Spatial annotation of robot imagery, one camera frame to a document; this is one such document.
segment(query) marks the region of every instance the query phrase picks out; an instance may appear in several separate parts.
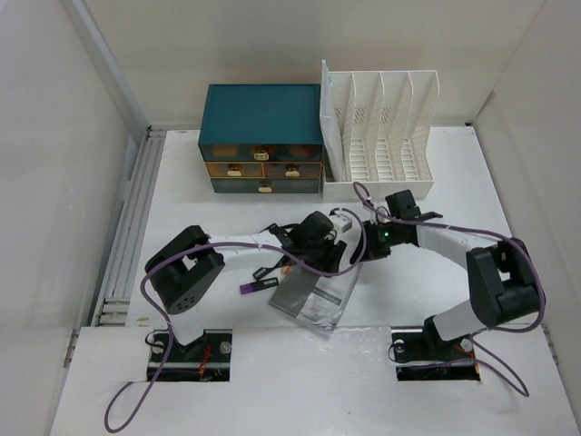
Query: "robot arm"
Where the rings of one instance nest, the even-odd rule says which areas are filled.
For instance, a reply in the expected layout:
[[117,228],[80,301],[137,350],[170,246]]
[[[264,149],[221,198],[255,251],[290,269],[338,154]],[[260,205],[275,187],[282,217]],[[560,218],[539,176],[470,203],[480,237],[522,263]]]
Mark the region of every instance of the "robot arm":
[[[400,220],[426,221],[441,217],[436,213],[422,214],[410,191],[395,193],[386,201],[390,214]],[[365,222],[365,228],[369,249],[363,256],[364,262],[388,256],[395,245],[411,243],[439,253],[467,270],[469,299],[424,321],[421,343],[415,344],[423,350],[417,354],[441,355],[434,351],[471,333],[538,312],[533,273],[522,256],[506,242],[443,228],[392,222]],[[516,238],[512,241],[527,250],[522,241]]]
[[[344,242],[336,243],[334,238],[327,237],[337,227],[337,222],[343,226],[343,231],[347,230],[345,221],[336,218],[315,212],[289,231],[273,224],[260,233],[246,236],[210,235],[199,225],[193,225],[155,254],[145,265],[145,271],[149,272],[155,265],[195,246],[235,242],[281,248],[313,268],[334,273],[339,269],[347,247]],[[288,258],[281,259],[281,254],[273,250],[214,246],[170,263],[154,274],[151,282],[172,322],[176,341],[187,356],[195,354],[204,342],[204,330],[192,309],[212,287],[218,274],[289,263]]]

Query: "white panel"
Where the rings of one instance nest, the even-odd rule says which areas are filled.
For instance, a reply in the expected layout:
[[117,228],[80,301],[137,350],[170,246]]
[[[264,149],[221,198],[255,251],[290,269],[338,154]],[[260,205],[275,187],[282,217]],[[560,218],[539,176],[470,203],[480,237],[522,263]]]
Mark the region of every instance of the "white panel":
[[[144,380],[148,331],[81,331],[52,436],[105,434],[109,400],[124,382]],[[489,332],[481,341],[515,368],[530,398],[487,368],[481,383],[397,382],[388,327],[339,329],[328,341],[307,329],[238,329],[229,382],[158,383],[122,435],[578,436],[540,329]],[[138,383],[122,394],[114,427],[144,389]]]
[[0,65],[0,434],[40,436],[129,136],[58,0],[8,0]]
[[133,140],[139,143],[142,140],[143,131],[149,124],[125,81],[121,68],[115,62],[111,50],[84,4],[84,0],[61,0],[61,5],[81,38],[83,47],[91,58],[113,103],[129,128]]
[[543,0],[88,0],[148,120],[199,125],[209,83],[438,70],[436,123],[474,119]]
[[581,420],[581,3],[547,0],[475,126],[511,228],[547,291],[547,324]]

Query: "screw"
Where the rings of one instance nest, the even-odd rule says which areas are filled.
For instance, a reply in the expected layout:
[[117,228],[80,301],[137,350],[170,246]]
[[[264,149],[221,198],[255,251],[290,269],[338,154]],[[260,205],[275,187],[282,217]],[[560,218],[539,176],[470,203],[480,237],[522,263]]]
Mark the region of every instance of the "screw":
[[403,342],[401,339],[396,339],[393,342],[393,351],[394,352],[404,352],[406,350],[406,343]]
[[470,339],[466,338],[460,341],[460,347],[462,347],[462,350],[464,350],[465,352],[471,352],[472,350],[474,350],[474,344]]
[[224,341],[220,344],[220,352],[222,354],[230,354],[232,351],[232,344],[228,341]]
[[164,343],[162,341],[155,341],[152,347],[153,354],[161,354],[163,352]]

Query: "white file organizer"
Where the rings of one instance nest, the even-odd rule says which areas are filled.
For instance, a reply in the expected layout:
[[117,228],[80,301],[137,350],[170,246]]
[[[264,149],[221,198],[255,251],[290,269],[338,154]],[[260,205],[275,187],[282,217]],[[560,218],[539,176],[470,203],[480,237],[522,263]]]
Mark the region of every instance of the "white file organizer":
[[[323,65],[323,77],[326,65]],[[351,181],[373,196],[410,189],[424,198],[434,183],[426,158],[429,128],[438,100],[435,71],[330,72],[321,99],[332,95],[340,130],[344,180],[325,175],[323,200],[355,199]]]

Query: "white table surface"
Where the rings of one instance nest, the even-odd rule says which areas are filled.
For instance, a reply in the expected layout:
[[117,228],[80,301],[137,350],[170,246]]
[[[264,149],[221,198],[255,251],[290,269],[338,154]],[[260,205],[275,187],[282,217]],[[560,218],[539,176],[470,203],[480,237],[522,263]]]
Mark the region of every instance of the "white table surface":
[[[254,233],[294,223],[317,195],[217,195],[196,146],[197,132],[169,132],[139,261],[179,231],[199,224],[208,233]],[[432,128],[429,161],[436,182],[423,211],[449,223],[508,233],[474,131]],[[482,369],[482,382],[397,382],[387,358],[387,325],[421,324],[468,295],[466,273],[434,253],[397,247],[385,261],[365,264],[341,320],[327,341],[292,326],[267,305],[271,291],[240,296],[244,274],[220,277],[198,305],[206,328],[234,328],[231,381],[159,383],[123,435],[577,435],[561,381],[540,329],[524,335],[488,332],[481,341],[521,374],[524,399]],[[127,381],[143,381],[143,338],[162,326],[138,291],[129,325],[84,328],[77,343],[52,436],[105,434],[103,413]],[[112,413],[119,425],[143,392],[126,391]]]
[[[103,413],[127,381],[143,381],[149,328],[83,328],[51,436],[104,435]],[[484,345],[526,381],[528,399],[482,370],[476,381],[396,381],[389,328],[234,330],[231,381],[158,383],[121,434],[217,436],[578,435],[542,331],[488,332]],[[119,426],[145,383],[123,393]]]
[[[299,223],[315,210],[327,213],[338,205],[361,212],[364,219],[369,217],[357,203],[320,203],[317,194],[216,194],[198,149],[198,133],[167,134],[133,285],[128,326],[164,326],[161,316],[141,296],[139,283],[147,261],[188,225],[199,224],[205,232],[214,234],[256,233],[271,223]],[[442,213],[447,223],[509,233],[474,129],[433,127],[428,160],[436,181],[428,197],[418,201],[423,212]],[[252,282],[252,272],[218,277],[195,308],[205,328],[292,325],[267,304],[274,289],[240,295],[239,285]],[[422,324],[428,316],[467,297],[468,278],[462,268],[426,250],[396,247],[388,259],[363,265],[340,325]]]

